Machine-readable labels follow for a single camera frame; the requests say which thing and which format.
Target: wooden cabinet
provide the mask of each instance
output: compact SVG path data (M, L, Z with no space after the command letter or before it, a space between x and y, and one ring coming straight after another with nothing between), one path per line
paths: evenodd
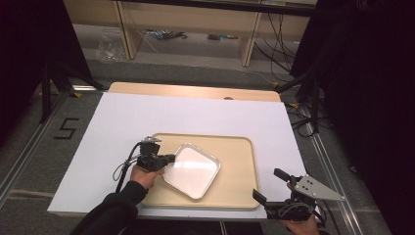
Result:
M314 1L300 3L307 8L315 4ZM74 24L119 26L128 59L133 59L140 47L142 38L137 30L144 29L238 36L241 63L245 67L250 63L255 38L276 38L267 14L256 12L107 0L65 0L65 4ZM270 15L270 19L279 28L279 15ZM301 41L307 23L307 17L284 16L284 39Z

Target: plastic bag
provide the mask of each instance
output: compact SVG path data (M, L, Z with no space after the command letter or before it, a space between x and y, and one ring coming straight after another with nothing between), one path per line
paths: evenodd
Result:
M103 64L112 64L125 61L125 53L122 42L114 41L107 36L102 36L96 57L97 60Z
M176 37L181 37L183 39L187 38L186 32L178 32L178 31L166 31L166 30L147 30L146 35L155 37L157 40L163 39L171 39Z

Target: white plastic container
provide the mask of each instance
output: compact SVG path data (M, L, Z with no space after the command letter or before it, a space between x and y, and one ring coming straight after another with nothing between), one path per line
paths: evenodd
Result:
M174 164L165 168L163 178L192 199L200 199L219 169L217 158L192 144L184 144L177 150Z

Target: tan tray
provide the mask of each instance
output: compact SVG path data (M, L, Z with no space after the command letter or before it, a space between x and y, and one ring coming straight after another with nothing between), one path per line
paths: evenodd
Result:
M197 200L158 177L143 205L234 209L254 209L258 206L253 199L253 189L258 190L254 149L248 138L169 133L159 133L154 137L161 139L158 143L161 145L160 155L173 154L181 145L190 143L217 158L220 171L205 195Z

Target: hand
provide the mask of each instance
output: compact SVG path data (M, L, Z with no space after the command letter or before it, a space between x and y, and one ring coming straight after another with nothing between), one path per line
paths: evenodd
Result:
M307 221L278 220L295 235L318 235L317 221L312 214Z
M141 184L145 189L149 189L154 186L156 177L164 174L164 169L158 171L147 171L142 167L135 164L131 171L131 180Z

